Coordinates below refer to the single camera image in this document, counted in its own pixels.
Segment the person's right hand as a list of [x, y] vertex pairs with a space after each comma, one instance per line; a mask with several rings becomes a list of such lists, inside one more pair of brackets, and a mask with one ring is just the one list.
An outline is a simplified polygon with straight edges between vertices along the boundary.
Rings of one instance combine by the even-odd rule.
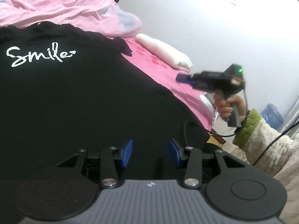
[[232, 104], [237, 106], [240, 121], [245, 118], [247, 113], [246, 103], [238, 95], [231, 95], [229, 98], [224, 99], [220, 94], [214, 94], [214, 104], [224, 121], [228, 121], [233, 112]]

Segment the cream fleece sleeve forearm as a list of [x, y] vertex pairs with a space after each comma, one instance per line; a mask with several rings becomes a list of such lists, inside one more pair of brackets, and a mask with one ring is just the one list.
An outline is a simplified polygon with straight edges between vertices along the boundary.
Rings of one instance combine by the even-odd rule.
[[266, 151], [255, 166], [284, 185], [287, 202], [280, 218], [286, 223], [298, 223], [298, 136], [293, 139], [282, 136], [269, 147], [279, 136], [279, 132], [271, 128], [259, 112], [253, 109], [233, 143], [245, 152], [251, 165]]

